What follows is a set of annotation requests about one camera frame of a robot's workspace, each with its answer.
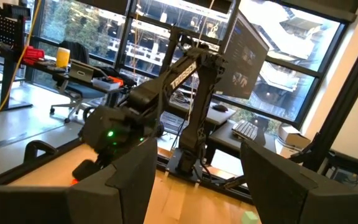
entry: cable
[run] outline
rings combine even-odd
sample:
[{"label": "cable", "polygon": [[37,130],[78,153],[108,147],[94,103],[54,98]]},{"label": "cable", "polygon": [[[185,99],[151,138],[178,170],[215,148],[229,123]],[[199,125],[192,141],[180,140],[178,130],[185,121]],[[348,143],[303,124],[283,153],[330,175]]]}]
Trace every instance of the cable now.
[{"label": "cable", "polygon": [[1,105],[0,105],[0,112],[1,112],[1,110],[4,108],[6,102],[7,102],[8,98],[9,98],[9,95],[10,95],[11,90],[12,90],[12,84],[13,84],[15,78],[16,78],[16,73],[17,73],[17,71],[18,71],[18,69],[19,69],[19,67],[20,67],[20,65],[21,65],[21,63],[22,63],[22,59],[23,59],[23,57],[24,57],[25,51],[27,50],[27,47],[30,45],[31,35],[32,35],[32,31],[33,31],[33,29],[34,29],[34,24],[35,24],[35,22],[36,22],[36,20],[37,20],[37,15],[38,15],[38,11],[39,11],[39,9],[40,9],[40,5],[41,5],[41,0],[39,0],[38,3],[37,3],[37,8],[35,9],[35,12],[34,12],[33,20],[32,20],[32,23],[31,23],[31,29],[30,29],[29,35],[27,36],[27,41],[26,41],[26,43],[25,43],[23,52],[22,52],[22,54],[20,55],[18,62],[16,63],[16,68],[15,68],[15,70],[14,70],[14,72],[13,72],[11,84],[9,85],[9,89],[8,89],[8,91],[7,91],[7,94],[6,94],[6,96],[5,96],[5,99],[4,99],[4,101],[3,101],[3,102],[1,103]]},{"label": "cable", "polygon": [[[214,2],[215,2],[215,0],[212,0],[212,1],[211,1],[211,4],[209,5],[209,10],[212,9],[212,6],[213,6]],[[198,37],[198,41],[197,41],[196,47],[198,47],[198,45],[200,44],[201,37],[203,36],[203,32],[204,32],[206,20],[207,20],[207,18],[208,18],[207,16],[205,16],[205,20],[204,20],[203,26],[202,26],[202,28],[201,28],[200,36]],[[192,109],[193,109],[194,82],[195,82],[195,78],[194,78],[194,74],[192,74],[192,75],[191,75],[191,93],[190,93],[191,95],[190,95],[189,114],[191,114],[191,111],[192,111]]]},{"label": "cable", "polygon": [[[140,5],[139,3],[140,3],[140,0],[137,0],[137,2],[136,2],[136,10],[137,10],[137,6]],[[138,41],[137,40],[137,32],[139,31],[139,28],[138,28],[138,26],[139,26],[139,13],[137,13],[136,10],[135,10],[135,13],[136,13],[135,20],[136,20],[137,25],[135,27],[134,56],[132,58],[132,66],[134,67],[134,78],[136,76],[136,47],[137,47],[137,41]]]}]

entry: desk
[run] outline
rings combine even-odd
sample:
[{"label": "desk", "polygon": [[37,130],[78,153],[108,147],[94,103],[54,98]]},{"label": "desk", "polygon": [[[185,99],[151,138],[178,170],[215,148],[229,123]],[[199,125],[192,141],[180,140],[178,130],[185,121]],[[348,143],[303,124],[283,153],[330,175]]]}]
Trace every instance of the desk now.
[{"label": "desk", "polygon": [[109,107],[113,107],[113,106],[116,105],[117,100],[119,98],[119,92],[122,91],[122,89],[123,89],[123,88],[118,88],[118,89],[115,89],[115,90],[106,90],[104,88],[94,86],[92,83],[84,82],[82,80],[69,77],[67,73],[59,73],[59,72],[49,70],[47,67],[45,67],[43,65],[39,65],[39,64],[34,64],[34,65],[24,64],[24,65],[26,65],[26,66],[28,66],[30,68],[37,69],[37,70],[39,70],[41,72],[48,73],[53,77],[64,78],[65,80],[68,80],[69,82],[77,83],[77,84],[86,86],[88,88],[92,88],[94,90],[100,91],[102,93],[108,94],[108,100],[106,102],[106,106],[109,106]]},{"label": "desk", "polygon": [[[11,185],[68,187],[72,170],[84,159],[96,159],[96,154],[81,145]],[[257,213],[254,206],[156,171],[144,223],[241,223],[245,211]]]},{"label": "desk", "polygon": [[[216,103],[211,103],[209,106],[208,114],[206,116],[206,122],[215,126],[220,126],[230,119],[235,113],[235,110],[229,109],[227,112],[220,112],[212,109]],[[169,101],[168,112],[184,118],[189,110],[190,105],[187,103],[178,103],[175,100]]]},{"label": "desk", "polygon": [[30,103],[19,103],[16,105],[9,105],[9,100],[11,99],[9,93],[9,86],[11,85],[11,80],[13,78],[15,67],[16,67],[15,62],[10,60],[9,58],[4,57],[4,70],[2,72],[0,106],[2,105],[6,97],[8,97],[8,100],[6,101],[5,105],[2,107],[2,111],[27,108],[32,106],[32,104]]},{"label": "desk", "polygon": [[[241,139],[233,136],[232,127],[236,122],[227,121],[207,139],[207,149],[205,158],[207,164],[212,163],[216,149],[221,149],[236,158],[240,158]],[[265,148],[276,153],[274,137],[265,133]]]}]

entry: glass window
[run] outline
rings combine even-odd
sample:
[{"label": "glass window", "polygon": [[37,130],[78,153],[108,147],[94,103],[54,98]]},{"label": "glass window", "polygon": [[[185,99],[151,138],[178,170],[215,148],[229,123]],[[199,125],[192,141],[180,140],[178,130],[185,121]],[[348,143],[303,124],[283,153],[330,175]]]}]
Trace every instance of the glass window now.
[{"label": "glass window", "polygon": [[339,27],[338,22],[273,1],[243,0],[240,10],[268,43],[269,56],[314,71]]},{"label": "glass window", "polygon": [[140,0],[136,13],[198,33],[206,19],[203,34],[223,40],[231,10],[223,14],[182,0]]},{"label": "glass window", "polygon": [[149,77],[145,77],[143,75],[139,75],[139,74],[134,73],[134,71],[128,71],[128,70],[125,70],[125,69],[121,69],[121,71],[119,73],[122,74],[122,75],[126,75],[126,76],[130,77],[131,79],[135,80],[137,85],[140,85],[143,82],[151,80]]},{"label": "glass window", "polygon": [[248,100],[225,97],[294,121],[313,81],[311,76],[265,62]]},{"label": "glass window", "polygon": [[112,67],[111,64],[100,62],[100,61],[92,59],[92,58],[89,59],[89,64],[92,66]]},{"label": "glass window", "polygon": [[125,17],[72,0],[46,0],[41,37],[83,44],[89,52],[115,61]]},{"label": "glass window", "polygon": [[[58,49],[57,47],[40,42],[38,44],[38,48],[43,49],[45,51],[45,55],[56,57],[57,49]],[[56,81],[52,79],[51,74],[41,72],[40,70],[36,70],[36,69],[34,69],[33,82],[49,88],[54,88],[56,85]]]},{"label": "glass window", "polygon": [[[135,33],[137,32],[137,43],[135,49]],[[133,20],[131,25],[131,32],[128,36],[128,42],[126,46],[126,59],[125,65],[143,72],[159,75],[162,66],[162,61],[165,57],[165,52],[168,49],[169,44],[169,30],[154,26],[152,24]],[[204,44],[208,44],[210,49],[218,51],[219,46],[210,44],[208,42],[201,41]],[[183,56],[182,50],[178,47],[173,54],[172,63],[175,63],[179,58]]]},{"label": "glass window", "polygon": [[34,13],[34,4],[35,4],[35,0],[27,0],[26,7],[30,8],[31,18],[26,20],[26,22],[25,22],[24,28],[25,28],[26,33],[30,32],[32,16]]}]

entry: monitor screen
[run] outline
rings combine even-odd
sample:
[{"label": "monitor screen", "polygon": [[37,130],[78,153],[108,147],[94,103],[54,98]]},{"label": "monitor screen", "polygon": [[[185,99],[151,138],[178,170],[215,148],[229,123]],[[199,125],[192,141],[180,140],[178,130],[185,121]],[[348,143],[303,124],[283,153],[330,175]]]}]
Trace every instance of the monitor screen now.
[{"label": "monitor screen", "polygon": [[269,47],[241,12],[224,47],[228,65],[222,80],[215,87],[216,93],[248,99]]}]

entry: office chair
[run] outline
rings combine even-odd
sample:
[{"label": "office chair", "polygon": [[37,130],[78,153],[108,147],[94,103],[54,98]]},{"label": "office chair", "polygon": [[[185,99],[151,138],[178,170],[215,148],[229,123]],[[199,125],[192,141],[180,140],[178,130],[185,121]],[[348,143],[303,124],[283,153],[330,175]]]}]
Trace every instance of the office chair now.
[{"label": "office chair", "polygon": [[[59,46],[70,50],[70,59],[79,60],[80,62],[87,64],[89,63],[90,58],[88,49],[82,44],[65,40]],[[53,80],[57,82],[55,88],[61,95],[69,97],[70,103],[52,105],[50,107],[50,114],[54,114],[56,107],[70,108],[71,110],[67,118],[65,118],[66,124],[71,121],[71,117],[74,113],[78,114],[80,110],[86,109],[86,106],[84,106],[83,103],[105,96],[105,93],[77,83],[71,83],[63,77],[53,77]]]}]

